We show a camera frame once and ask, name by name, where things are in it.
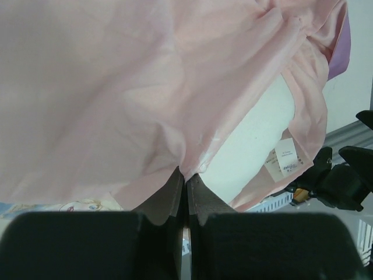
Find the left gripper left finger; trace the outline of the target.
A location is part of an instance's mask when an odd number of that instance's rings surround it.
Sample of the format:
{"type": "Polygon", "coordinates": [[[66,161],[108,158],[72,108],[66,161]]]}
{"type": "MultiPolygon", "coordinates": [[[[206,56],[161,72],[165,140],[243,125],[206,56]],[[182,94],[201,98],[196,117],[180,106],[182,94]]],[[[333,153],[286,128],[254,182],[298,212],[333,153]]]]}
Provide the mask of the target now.
{"type": "Polygon", "coordinates": [[[176,217],[181,199],[184,177],[177,167],[166,183],[145,202],[128,212],[128,219],[145,219],[155,226],[162,226],[167,219],[176,217]]]}

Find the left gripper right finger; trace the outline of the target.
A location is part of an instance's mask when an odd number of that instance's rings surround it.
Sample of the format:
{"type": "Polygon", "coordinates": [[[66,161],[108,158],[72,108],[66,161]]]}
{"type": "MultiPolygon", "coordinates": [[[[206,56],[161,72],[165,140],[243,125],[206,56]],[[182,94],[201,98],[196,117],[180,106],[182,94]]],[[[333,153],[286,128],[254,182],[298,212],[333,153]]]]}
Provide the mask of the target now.
{"type": "Polygon", "coordinates": [[[193,175],[186,184],[189,215],[194,216],[199,225],[204,226],[210,215],[236,213],[205,185],[200,175],[193,175]]]}

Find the pink Journey pillow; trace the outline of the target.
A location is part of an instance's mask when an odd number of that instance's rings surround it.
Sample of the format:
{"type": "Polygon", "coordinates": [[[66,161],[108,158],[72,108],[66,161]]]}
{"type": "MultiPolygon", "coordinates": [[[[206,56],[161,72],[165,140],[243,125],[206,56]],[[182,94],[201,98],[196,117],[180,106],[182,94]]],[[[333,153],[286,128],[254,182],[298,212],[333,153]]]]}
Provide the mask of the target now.
{"type": "Polygon", "coordinates": [[[178,167],[246,211],[312,167],[346,1],[2,1],[1,202],[136,208],[178,167]],[[303,165],[264,166],[293,138],[303,165]]]}

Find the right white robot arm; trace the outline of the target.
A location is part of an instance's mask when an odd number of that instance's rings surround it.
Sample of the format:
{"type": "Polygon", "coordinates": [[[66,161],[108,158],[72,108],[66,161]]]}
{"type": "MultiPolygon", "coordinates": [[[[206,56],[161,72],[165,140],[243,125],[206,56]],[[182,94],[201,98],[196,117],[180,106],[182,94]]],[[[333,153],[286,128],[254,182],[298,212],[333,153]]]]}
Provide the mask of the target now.
{"type": "Polygon", "coordinates": [[[325,206],[361,212],[372,193],[372,110],[356,115],[357,121],[326,137],[314,165],[286,187],[308,191],[325,206]]]}

